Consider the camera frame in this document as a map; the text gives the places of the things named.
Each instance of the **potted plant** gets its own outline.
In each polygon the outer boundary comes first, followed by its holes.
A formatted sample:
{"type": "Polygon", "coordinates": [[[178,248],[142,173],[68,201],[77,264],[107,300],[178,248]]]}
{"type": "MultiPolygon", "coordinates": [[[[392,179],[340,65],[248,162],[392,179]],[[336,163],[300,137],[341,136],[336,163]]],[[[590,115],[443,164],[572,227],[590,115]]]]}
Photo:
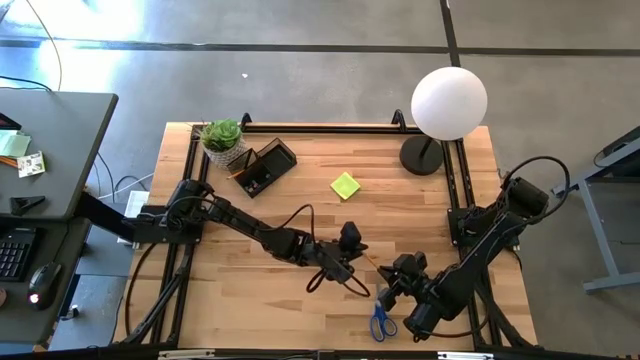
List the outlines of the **potted plant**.
{"type": "Polygon", "coordinates": [[[231,119],[216,120],[200,131],[200,142],[211,162],[219,168],[227,165],[247,151],[242,130],[231,119]]]}

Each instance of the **wooden tabletop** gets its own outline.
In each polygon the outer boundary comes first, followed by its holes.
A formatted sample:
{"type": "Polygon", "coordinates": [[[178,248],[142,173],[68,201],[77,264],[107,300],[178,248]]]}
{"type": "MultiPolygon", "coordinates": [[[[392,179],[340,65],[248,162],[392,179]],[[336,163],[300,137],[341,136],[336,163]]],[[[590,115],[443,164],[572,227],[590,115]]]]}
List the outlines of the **wooden tabletop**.
{"type": "MultiPolygon", "coordinates": [[[[158,156],[150,203],[165,205],[181,180],[191,128],[169,123],[158,156]]],[[[216,195],[271,225],[284,222],[298,207],[315,208],[316,236],[339,237],[346,221],[354,221],[369,245],[367,254],[379,265],[390,265],[402,253],[423,251],[427,273],[434,276],[458,262],[450,244],[446,211],[450,207],[444,169],[420,177],[400,165],[398,152],[407,135],[370,134],[245,134],[246,142],[260,149],[279,137],[293,150],[298,164],[254,199],[250,199],[226,171],[210,167],[207,181],[216,195]],[[343,201],[329,187],[343,172],[362,186],[343,201]]],[[[499,178],[489,131],[478,127],[465,138],[473,190],[478,205],[493,202],[499,178]]],[[[199,171],[198,149],[193,177],[199,171]]],[[[301,213],[290,226],[309,230],[310,215],[301,213]]],[[[359,350],[469,350],[470,337],[431,337],[418,344],[402,325],[415,303],[399,297],[390,312],[398,335],[377,343],[369,334],[372,298],[359,298],[335,282],[325,281],[313,294],[305,286],[315,268],[298,268],[279,262],[249,238],[222,225],[205,226],[197,246],[187,293],[181,348],[257,349],[359,349],[359,350]]],[[[158,245],[141,267],[131,298],[131,327],[148,312],[158,296],[167,246],[158,245]]],[[[137,251],[133,271],[142,251],[137,251]]],[[[375,294],[382,279],[373,266],[360,258],[352,262],[355,275],[375,294]]],[[[522,336],[536,337],[518,264],[503,252],[489,268],[496,302],[522,336]]],[[[173,300],[165,318],[171,323],[173,300]]],[[[121,308],[114,341],[124,338],[121,308]]],[[[436,331],[469,330],[467,312],[454,321],[440,321],[436,331]]]]}

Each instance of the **black lamp base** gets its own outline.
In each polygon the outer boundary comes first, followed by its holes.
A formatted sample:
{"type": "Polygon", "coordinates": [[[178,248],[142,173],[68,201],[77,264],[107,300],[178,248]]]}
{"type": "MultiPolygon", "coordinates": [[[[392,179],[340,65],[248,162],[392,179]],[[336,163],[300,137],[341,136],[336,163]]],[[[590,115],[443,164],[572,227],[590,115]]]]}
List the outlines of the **black lamp base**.
{"type": "Polygon", "coordinates": [[[429,175],[442,165],[442,147],[429,136],[414,136],[402,144],[400,163],[416,175],[429,175]]]}

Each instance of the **paper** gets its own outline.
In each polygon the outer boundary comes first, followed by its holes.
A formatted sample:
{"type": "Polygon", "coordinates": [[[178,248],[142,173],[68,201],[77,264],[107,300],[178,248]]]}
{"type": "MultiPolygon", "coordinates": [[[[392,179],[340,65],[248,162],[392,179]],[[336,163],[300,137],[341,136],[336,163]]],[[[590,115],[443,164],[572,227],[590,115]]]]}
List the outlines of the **paper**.
{"type": "Polygon", "coordinates": [[[331,188],[340,195],[341,198],[347,200],[360,189],[360,184],[358,184],[351,175],[343,173],[336,181],[331,183],[331,188]]]}
{"type": "Polygon", "coordinates": [[[0,130],[0,156],[17,158],[27,153],[31,136],[18,130],[0,130]]]}
{"type": "Polygon", "coordinates": [[[27,177],[45,172],[42,151],[18,158],[18,177],[27,177]]]}
{"type": "MultiPolygon", "coordinates": [[[[136,217],[140,214],[140,210],[142,210],[142,205],[146,204],[149,200],[149,192],[148,191],[132,191],[129,193],[129,201],[127,201],[127,208],[124,210],[124,216],[126,217],[136,217]]],[[[123,238],[118,238],[118,244],[127,244],[133,245],[131,241],[125,240],[123,238]]]]}

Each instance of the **blue scissors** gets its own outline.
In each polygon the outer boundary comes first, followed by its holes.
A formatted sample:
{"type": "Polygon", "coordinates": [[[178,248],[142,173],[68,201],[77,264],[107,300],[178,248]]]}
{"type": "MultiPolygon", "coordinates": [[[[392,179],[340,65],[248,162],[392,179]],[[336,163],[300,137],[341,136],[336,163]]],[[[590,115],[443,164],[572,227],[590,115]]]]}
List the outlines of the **blue scissors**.
{"type": "Polygon", "coordinates": [[[398,333],[398,326],[384,311],[380,300],[378,300],[379,294],[380,285],[376,284],[376,302],[373,316],[369,321],[369,331],[371,331],[371,336],[375,341],[383,342],[387,336],[394,336],[398,333]]]}

